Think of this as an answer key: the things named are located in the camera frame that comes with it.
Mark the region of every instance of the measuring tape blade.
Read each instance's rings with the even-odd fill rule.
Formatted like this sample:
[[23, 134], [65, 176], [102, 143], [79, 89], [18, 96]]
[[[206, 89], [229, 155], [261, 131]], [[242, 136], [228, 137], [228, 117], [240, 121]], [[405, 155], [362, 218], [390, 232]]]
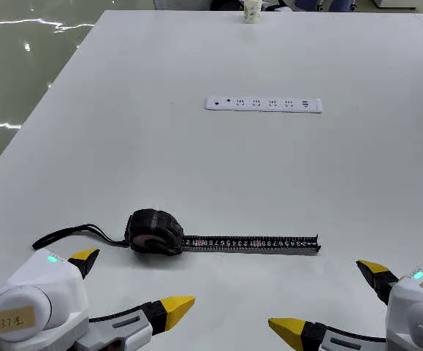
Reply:
[[182, 251], [260, 254], [316, 254], [318, 236], [199, 236], [185, 235]]

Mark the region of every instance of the paper cup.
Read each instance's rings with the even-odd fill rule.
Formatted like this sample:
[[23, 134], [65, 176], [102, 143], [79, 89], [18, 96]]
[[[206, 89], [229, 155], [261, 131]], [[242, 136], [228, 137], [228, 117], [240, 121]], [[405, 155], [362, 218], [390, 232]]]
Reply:
[[258, 23], [262, 16], [262, 0], [244, 0], [243, 18], [245, 23]]

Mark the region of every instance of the black strap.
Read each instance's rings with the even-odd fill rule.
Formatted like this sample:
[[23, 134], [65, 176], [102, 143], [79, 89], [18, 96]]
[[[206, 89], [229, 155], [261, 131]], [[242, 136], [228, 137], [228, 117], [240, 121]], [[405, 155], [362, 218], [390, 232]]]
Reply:
[[38, 241], [36, 241], [33, 244], [33, 249], [38, 250], [42, 247], [46, 247], [47, 245], [50, 245], [52, 243], [55, 243], [56, 241], [66, 238], [69, 235], [72, 235], [74, 233], [78, 232], [90, 232], [93, 233], [96, 236], [99, 236], [104, 241], [108, 242], [110, 245], [113, 246], [121, 246], [121, 247], [129, 247], [129, 244], [125, 241], [114, 241], [111, 238], [109, 238], [101, 228], [99, 228], [95, 224], [82, 224], [78, 225], [77, 227], [70, 227], [65, 229], [57, 230], [56, 232], [53, 232], [51, 234], [47, 234], [46, 236], [40, 238]]

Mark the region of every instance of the electrical outlet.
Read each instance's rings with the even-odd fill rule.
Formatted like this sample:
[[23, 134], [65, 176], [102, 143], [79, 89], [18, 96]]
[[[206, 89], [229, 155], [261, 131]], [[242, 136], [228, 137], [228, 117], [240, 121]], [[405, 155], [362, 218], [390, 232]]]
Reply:
[[308, 112], [321, 113], [321, 99], [279, 99], [261, 97], [208, 97], [207, 110], [236, 110], [264, 112]]

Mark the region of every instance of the glossy floor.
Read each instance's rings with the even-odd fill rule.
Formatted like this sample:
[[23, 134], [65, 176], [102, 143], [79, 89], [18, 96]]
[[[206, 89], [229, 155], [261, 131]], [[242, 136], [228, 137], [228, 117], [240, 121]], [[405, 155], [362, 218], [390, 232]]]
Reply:
[[153, 9], [153, 0], [0, 0], [0, 154], [104, 10]]

